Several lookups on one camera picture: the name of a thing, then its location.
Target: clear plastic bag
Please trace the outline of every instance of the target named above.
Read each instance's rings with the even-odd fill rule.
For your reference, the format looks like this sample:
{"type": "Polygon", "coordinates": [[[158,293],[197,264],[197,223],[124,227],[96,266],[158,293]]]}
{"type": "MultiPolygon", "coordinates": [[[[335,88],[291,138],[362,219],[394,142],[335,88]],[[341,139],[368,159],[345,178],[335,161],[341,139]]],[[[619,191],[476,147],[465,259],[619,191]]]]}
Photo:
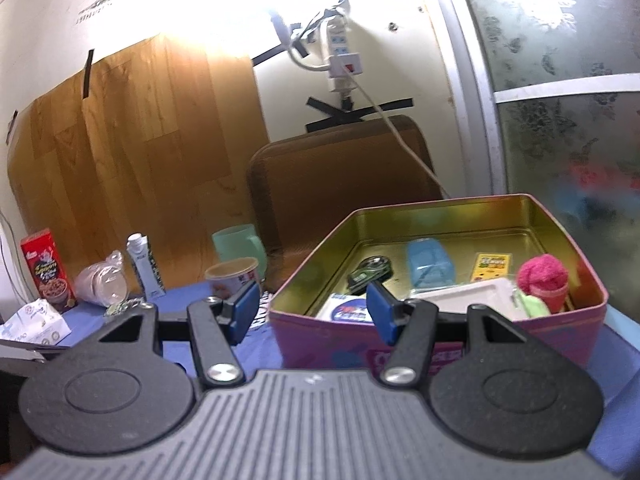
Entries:
{"type": "Polygon", "coordinates": [[[113,251],[103,262],[90,265],[76,278],[76,296],[90,303],[108,307],[127,298],[129,288],[122,270],[120,251],[113,251]]]}

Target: ribbed black surface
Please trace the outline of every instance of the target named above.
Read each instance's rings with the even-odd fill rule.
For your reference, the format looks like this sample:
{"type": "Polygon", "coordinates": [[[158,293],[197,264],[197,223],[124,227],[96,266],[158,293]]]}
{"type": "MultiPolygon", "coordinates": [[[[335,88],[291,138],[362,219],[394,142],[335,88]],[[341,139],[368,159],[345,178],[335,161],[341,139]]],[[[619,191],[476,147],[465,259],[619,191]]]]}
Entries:
{"type": "Polygon", "coordinates": [[[540,463],[453,441],[413,393],[368,372],[261,371],[209,392],[193,417],[146,449],[107,458],[41,449],[10,480],[610,479],[583,453],[540,463]]]}

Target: white wall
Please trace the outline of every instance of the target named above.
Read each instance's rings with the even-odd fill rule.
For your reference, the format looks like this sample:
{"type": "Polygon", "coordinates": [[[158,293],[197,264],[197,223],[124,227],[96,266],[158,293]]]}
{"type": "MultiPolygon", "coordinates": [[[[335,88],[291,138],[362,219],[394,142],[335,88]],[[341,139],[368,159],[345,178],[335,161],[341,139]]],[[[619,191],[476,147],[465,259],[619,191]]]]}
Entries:
{"type": "MultiPolygon", "coordinates": [[[[278,43],[264,6],[289,22],[306,22],[336,0],[113,0],[99,14],[77,23],[95,0],[5,0],[0,4],[0,136],[14,110],[52,89],[94,60],[161,31],[204,40],[224,36],[239,52],[255,56],[278,43]]],[[[465,194],[462,154],[444,66],[423,0],[350,0],[352,49],[362,54],[360,83],[374,99],[414,98],[401,113],[414,118],[427,140],[436,172],[456,196],[465,194]],[[397,32],[387,28],[399,25],[397,32]]],[[[258,89],[271,140],[304,133],[304,125],[325,117],[305,106],[313,96],[338,105],[326,76],[304,72],[285,54],[256,68],[258,89]]],[[[365,106],[354,92],[356,107],[365,106]]],[[[7,148],[0,142],[0,207],[25,234],[6,176],[7,148]]],[[[0,314],[17,301],[0,267],[0,314]]]]}

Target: white plastic tray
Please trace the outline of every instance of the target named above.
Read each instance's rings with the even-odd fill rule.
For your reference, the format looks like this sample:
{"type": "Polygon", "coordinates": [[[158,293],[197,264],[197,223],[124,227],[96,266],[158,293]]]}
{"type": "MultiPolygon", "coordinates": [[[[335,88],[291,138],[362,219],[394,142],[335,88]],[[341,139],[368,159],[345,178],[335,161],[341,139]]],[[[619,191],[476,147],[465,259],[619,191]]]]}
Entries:
{"type": "Polygon", "coordinates": [[[529,319],[526,312],[514,304],[513,284],[507,278],[419,292],[412,294],[411,298],[431,301],[441,312],[466,314],[470,304],[482,303],[511,321],[529,319]]]}

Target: white cable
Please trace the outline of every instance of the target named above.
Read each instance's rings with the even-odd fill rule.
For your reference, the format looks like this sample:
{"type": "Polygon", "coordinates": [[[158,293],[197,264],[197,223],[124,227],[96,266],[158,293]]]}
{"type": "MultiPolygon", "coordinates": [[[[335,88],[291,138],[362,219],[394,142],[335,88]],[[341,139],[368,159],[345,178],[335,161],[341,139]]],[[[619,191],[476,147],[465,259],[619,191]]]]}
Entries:
{"type": "MultiPolygon", "coordinates": [[[[316,17],[318,16],[318,14],[316,14],[316,16],[309,22],[309,24],[313,23],[313,21],[316,19],[316,17]]],[[[295,38],[292,38],[292,40],[289,42],[289,46],[287,47],[287,53],[289,54],[289,57],[291,58],[291,60],[293,61],[293,63],[295,63],[296,65],[298,65],[300,68],[303,68],[304,70],[310,70],[311,72],[327,72],[329,70],[329,65],[308,65],[306,63],[303,63],[301,60],[299,60],[295,54],[293,53],[293,44],[295,41],[297,41],[300,36],[302,34],[304,34],[304,32],[306,32],[306,30],[308,29],[309,25],[307,25],[300,34],[296,35],[295,38]]],[[[434,181],[434,183],[437,184],[437,186],[442,190],[442,195],[444,198],[451,198],[451,194],[449,193],[449,191],[447,191],[447,189],[444,187],[444,185],[441,183],[441,181],[438,179],[438,177],[436,176],[435,173],[433,173],[433,171],[431,171],[431,168],[429,166],[427,166],[424,161],[415,154],[414,150],[412,150],[406,142],[404,142],[404,140],[402,139],[400,133],[398,132],[398,130],[396,129],[396,127],[394,126],[394,124],[389,120],[389,118],[385,115],[385,112],[382,108],[380,108],[380,106],[378,106],[373,99],[369,96],[369,94],[367,94],[365,92],[365,89],[360,86],[358,84],[358,82],[356,81],[356,79],[354,78],[353,74],[351,74],[351,72],[349,72],[349,70],[347,69],[347,67],[345,67],[344,65],[342,66],[342,70],[344,72],[344,74],[351,80],[351,82],[356,86],[356,88],[358,90],[360,90],[360,92],[362,92],[362,95],[364,95],[365,99],[367,101],[369,101],[369,104],[371,104],[371,106],[373,106],[374,110],[377,112],[377,114],[382,118],[382,120],[384,121],[384,123],[386,124],[386,126],[391,130],[391,133],[394,134],[394,137],[396,138],[396,140],[398,141],[398,144],[400,144],[400,147],[407,153],[407,155],[409,155],[417,164],[418,166],[420,166],[425,172],[426,174],[429,176],[429,178],[431,180],[434,181]]]]}
{"type": "MultiPolygon", "coordinates": [[[[0,210],[0,218],[2,218],[4,223],[7,224],[7,226],[9,227],[9,232],[11,234],[11,240],[14,242],[14,246],[15,246],[16,251],[17,251],[17,245],[15,243],[14,229],[11,227],[11,224],[9,223],[9,221],[6,218],[6,216],[4,216],[4,213],[2,213],[1,210],[0,210]]],[[[2,264],[4,265],[4,270],[6,271],[6,275],[9,278],[9,284],[11,285],[11,289],[14,292],[15,299],[19,300],[21,302],[20,306],[23,306],[23,305],[29,303],[29,301],[25,300],[22,297],[22,295],[20,294],[20,292],[18,292],[18,288],[15,286],[14,280],[12,279],[11,273],[9,272],[9,266],[6,263],[6,257],[4,256],[4,244],[2,243],[2,235],[0,235],[0,256],[2,256],[2,264]]],[[[22,274],[22,269],[20,268],[20,262],[18,262],[15,267],[16,267],[16,270],[18,270],[20,272],[20,275],[22,276],[22,279],[24,280],[24,275],[22,274]]]]}
{"type": "Polygon", "coordinates": [[[447,191],[447,189],[444,187],[444,185],[441,183],[441,181],[438,179],[438,177],[436,176],[435,173],[433,173],[433,171],[431,171],[431,168],[429,166],[427,166],[424,161],[415,154],[414,150],[412,150],[406,142],[404,142],[404,140],[402,139],[402,137],[400,136],[400,133],[398,132],[398,130],[396,129],[396,127],[394,126],[394,124],[389,120],[389,118],[386,116],[384,110],[382,108],[380,108],[380,106],[378,106],[373,99],[369,96],[369,94],[367,94],[364,90],[364,88],[362,86],[359,85],[359,83],[356,81],[356,78],[354,78],[353,74],[351,74],[351,72],[349,72],[349,70],[347,69],[347,67],[345,67],[344,65],[342,66],[342,70],[344,71],[345,75],[351,79],[351,82],[353,82],[354,85],[356,85],[356,88],[358,90],[360,90],[360,92],[362,92],[362,95],[364,95],[365,99],[367,101],[369,101],[369,104],[371,104],[371,106],[373,106],[374,110],[378,113],[378,115],[382,118],[383,121],[385,121],[386,126],[391,130],[391,132],[394,134],[394,137],[396,138],[396,140],[398,141],[398,144],[400,144],[400,147],[405,150],[405,152],[407,152],[407,155],[409,155],[417,164],[418,166],[420,166],[427,175],[429,175],[429,178],[431,180],[433,180],[442,190],[442,195],[444,198],[451,198],[451,194],[449,193],[449,191],[447,191]]]}
{"type": "MultiPolygon", "coordinates": [[[[18,254],[18,257],[20,257],[20,250],[18,249],[18,242],[15,240],[15,233],[14,233],[14,228],[11,226],[11,222],[9,222],[9,220],[7,219],[7,217],[4,215],[4,213],[2,212],[2,210],[0,209],[0,219],[2,219],[4,221],[4,223],[9,227],[9,232],[11,234],[11,242],[14,245],[14,250],[15,253],[18,254]]],[[[17,270],[17,272],[20,273],[20,278],[22,278],[22,284],[24,285],[24,290],[26,290],[27,293],[27,298],[30,298],[29,301],[33,301],[35,298],[30,290],[29,290],[29,280],[31,279],[31,276],[29,276],[29,279],[27,279],[27,277],[24,275],[24,270],[22,269],[22,266],[20,264],[20,262],[18,262],[18,264],[15,266],[15,269],[17,270]]]]}
{"type": "Polygon", "coordinates": [[[297,37],[294,38],[287,47],[287,53],[291,60],[298,65],[300,68],[304,68],[305,70],[311,70],[311,72],[327,72],[329,70],[329,65],[308,65],[300,61],[296,55],[293,53],[293,42],[296,41],[297,37]]]}

